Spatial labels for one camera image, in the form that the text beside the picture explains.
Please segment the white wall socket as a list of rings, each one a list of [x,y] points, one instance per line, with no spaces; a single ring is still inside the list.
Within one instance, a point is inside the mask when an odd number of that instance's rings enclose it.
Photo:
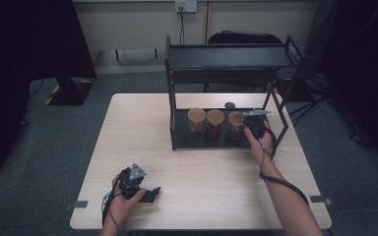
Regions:
[[[177,13],[196,13],[198,2],[196,0],[176,0],[175,11]]]

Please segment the glass jar red contents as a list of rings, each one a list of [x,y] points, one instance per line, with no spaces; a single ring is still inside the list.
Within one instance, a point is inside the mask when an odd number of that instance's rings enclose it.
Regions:
[[[210,135],[217,136],[221,133],[224,114],[218,109],[212,109],[207,113],[208,127],[207,132]]]

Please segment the black chair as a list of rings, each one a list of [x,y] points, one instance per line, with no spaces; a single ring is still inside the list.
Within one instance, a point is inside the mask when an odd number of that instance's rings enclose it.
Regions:
[[[282,41],[275,35],[263,32],[223,30],[214,33],[208,39],[209,44],[229,44],[229,43],[261,43],[261,44],[281,44]]]

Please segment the person's left hand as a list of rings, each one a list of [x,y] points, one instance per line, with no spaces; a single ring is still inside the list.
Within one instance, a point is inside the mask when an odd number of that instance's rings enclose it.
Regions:
[[[147,190],[145,188],[139,190],[137,194],[130,200],[125,199],[117,186],[119,176],[115,176],[112,181],[112,186],[115,188],[114,197],[111,201],[108,215],[105,224],[111,222],[115,229],[119,229],[125,219],[131,214],[134,206],[140,202],[140,199],[145,195]]]

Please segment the dark curtain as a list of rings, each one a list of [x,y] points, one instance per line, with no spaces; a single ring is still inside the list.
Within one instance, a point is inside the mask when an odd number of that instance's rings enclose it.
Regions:
[[[323,75],[378,147],[378,0],[316,0],[302,78]]]
[[[0,168],[27,113],[30,82],[95,77],[73,0],[0,0]]]

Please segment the grey table bracket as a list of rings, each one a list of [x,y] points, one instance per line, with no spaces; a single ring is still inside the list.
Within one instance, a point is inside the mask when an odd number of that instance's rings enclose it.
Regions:
[[[323,196],[311,196],[310,200],[312,203],[323,203],[326,206],[331,206],[334,203],[331,198]]]
[[[72,203],[68,203],[64,206],[65,210],[73,210],[74,208],[83,207],[86,208],[88,206],[88,201],[74,201]]]

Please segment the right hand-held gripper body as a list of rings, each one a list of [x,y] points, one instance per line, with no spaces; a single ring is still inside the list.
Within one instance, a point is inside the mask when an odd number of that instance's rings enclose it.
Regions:
[[[243,119],[249,121],[250,131],[256,140],[263,138],[264,134],[268,131],[268,127],[265,125],[265,120],[270,111],[263,109],[253,109],[249,111],[243,111]]]

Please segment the glass jar dark contents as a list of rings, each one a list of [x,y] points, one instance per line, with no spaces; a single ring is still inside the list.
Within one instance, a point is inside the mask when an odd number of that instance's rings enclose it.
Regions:
[[[243,130],[243,114],[240,111],[233,111],[228,115],[228,133],[231,136],[238,135]]]

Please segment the glass jar tan contents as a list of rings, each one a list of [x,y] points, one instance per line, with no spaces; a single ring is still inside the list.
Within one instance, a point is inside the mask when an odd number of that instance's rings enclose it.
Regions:
[[[201,134],[204,131],[206,112],[202,108],[191,108],[188,113],[188,128],[192,134]]]

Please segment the black metal shelf rack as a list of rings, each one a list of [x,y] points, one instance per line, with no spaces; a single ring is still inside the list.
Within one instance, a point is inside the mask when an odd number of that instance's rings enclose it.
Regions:
[[[244,131],[231,136],[228,133],[228,115],[233,111],[263,109],[270,111],[265,120],[268,132],[272,135],[276,148],[288,130],[283,113],[284,101],[289,94],[278,97],[274,92],[280,72],[292,73],[291,80],[298,79],[299,70],[306,60],[305,53],[299,49],[295,40],[289,36],[281,44],[208,44],[173,45],[165,47],[165,69],[170,105],[170,138],[173,149],[202,148],[247,148]],[[205,112],[218,109],[224,114],[219,135],[207,132],[208,121],[204,121],[204,131],[192,134],[188,128],[188,109],[176,106],[176,85],[206,83],[257,83],[265,85],[264,101],[247,108],[235,109],[206,106]]]

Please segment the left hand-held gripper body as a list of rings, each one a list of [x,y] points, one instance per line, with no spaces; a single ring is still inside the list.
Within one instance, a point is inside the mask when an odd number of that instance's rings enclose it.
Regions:
[[[146,175],[147,172],[137,163],[120,172],[118,187],[125,199],[130,200],[137,194]]]

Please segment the black stand base yellow tape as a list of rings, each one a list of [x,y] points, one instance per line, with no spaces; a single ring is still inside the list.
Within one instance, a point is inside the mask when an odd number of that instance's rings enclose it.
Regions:
[[[49,98],[46,105],[83,105],[95,82],[94,79],[82,79],[71,77],[59,77],[58,85]]]

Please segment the person's right hand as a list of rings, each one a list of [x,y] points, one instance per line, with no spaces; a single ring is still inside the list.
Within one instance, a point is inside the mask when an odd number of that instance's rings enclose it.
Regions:
[[[264,175],[271,176],[277,173],[277,168],[272,162],[271,152],[273,150],[272,135],[266,131],[260,140],[257,140],[249,128],[244,129],[248,139],[253,157]]]

